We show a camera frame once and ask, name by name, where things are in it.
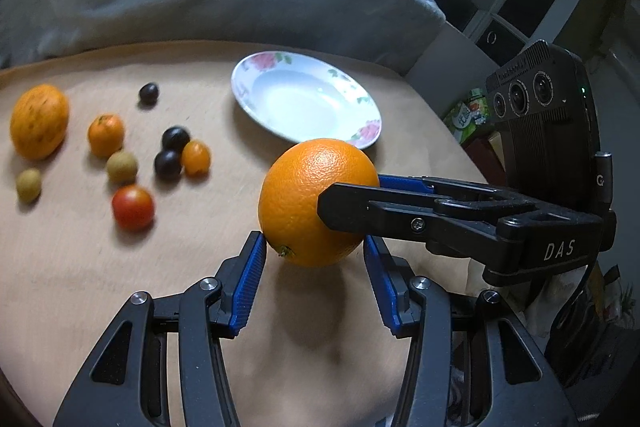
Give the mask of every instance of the silver screw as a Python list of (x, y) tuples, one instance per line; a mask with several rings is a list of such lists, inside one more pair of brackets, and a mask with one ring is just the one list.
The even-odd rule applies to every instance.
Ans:
[(500, 294), (495, 290), (485, 290), (482, 292), (482, 298), (489, 304), (497, 304), (500, 302)]
[(423, 277), (422, 275), (417, 275), (411, 279), (411, 284), (414, 288), (418, 290), (426, 290), (429, 286), (431, 286), (431, 281), (427, 279), (427, 277)]
[(421, 232), (424, 229), (424, 219), (421, 217), (414, 217), (414, 220), (411, 222), (411, 229), (414, 232)]
[(200, 281), (200, 288), (206, 291), (214, 290), (216, 286), (218, 286), (218, 281), (213, 277), (205, 277)]
[(145, 303), (148, 298), (149, 294), (147, 292), (135, 292), (129, 300), (131, 301), (131, 304), (138, 305)]

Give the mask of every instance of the red tomato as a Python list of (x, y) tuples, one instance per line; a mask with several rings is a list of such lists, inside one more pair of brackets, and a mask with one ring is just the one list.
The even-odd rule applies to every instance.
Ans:
[(127, 185), (120, 188), (111, 200), (113, 218), (125, 230), (142, 230), (154, 220), (154, 200), (144, 188)]

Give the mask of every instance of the brown table surface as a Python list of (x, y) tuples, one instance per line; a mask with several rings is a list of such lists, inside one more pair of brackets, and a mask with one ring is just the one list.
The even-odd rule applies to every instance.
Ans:
[[(265, 172), (290, 144), (254, 123), (236, 103), (229, 78), (238, 60), (270, 46), (166, 42), (119, 46), (0, 73), (0, 367), (43, 425), (50, 425), (82, 362), (135, 291), (180, 293), (239, 253), (258, 227)], [(436, 114), (393, 71), (310, 53), (343, 69), (374, 97), (382, 136), (367, 150), (379, 172), (482, 181)], [(152, 110), (138, 89), (161, 89)], [(26, 89), (48, 82), (71, 104), (68, 134), (41, 162), (43, 192), (17, 203), (15, 177), (29, 166), (8, 137), (12, 107)], [(88, 153), (86, 130), (117, 112), (126, 148), (140, 162), (140, 184), (156, 197), (153, 229), (119, 232), (104, 163)], [(210, 177), (176, 187), (154, 180), (162, 131), (183, 124), (212, 148)], [(468, 261), (436, 257), (423, 245), (389, 241), (416, 273), (464, 293)], [(172, 425), (180, 407), (177, 339), (168, 356)], [(362, 248), (324, 269), (301, 269), (273, 251), (248, 326), (223, 341), (226, 370), (244, 427), (372, 425), (394, 408), (408, 341), (382, 325)]]

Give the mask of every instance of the white plate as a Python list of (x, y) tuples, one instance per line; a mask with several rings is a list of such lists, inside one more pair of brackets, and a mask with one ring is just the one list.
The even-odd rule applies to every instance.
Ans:
[(264, 128), (300, 143), (337, 138), (364, 149), (382, 129), (378, 106), (348, 74), (317, 58), (261, 52), (238, 62), (231, 89)]

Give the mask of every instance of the orange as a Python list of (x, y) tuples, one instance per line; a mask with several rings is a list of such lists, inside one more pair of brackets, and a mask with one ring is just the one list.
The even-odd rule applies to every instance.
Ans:
[(124, 123), (117, 114), (102, 114), (89, 126), (86, 137), (93, 154), (108, 158), (122, 149)]
[(15, 103), (9, 133), (15, 151), (28, 160), (42, 160), (65, 139), (69, 101), (57, 87), (41, 84)]
[(211, 166), (209, 147), (200, 140), (191, 140), (182, 149), (180, 162), (187, 176), (204, 176)]
[(337, 182), (380, 185), (367, 155), (341, 140), (302, 142), (271, 166), (262, 183), (258, 221), (281, 257), (300, 266), (327, 266), (363, 240), (362, 235), (330, 230), (316, 213), (320, 193)]

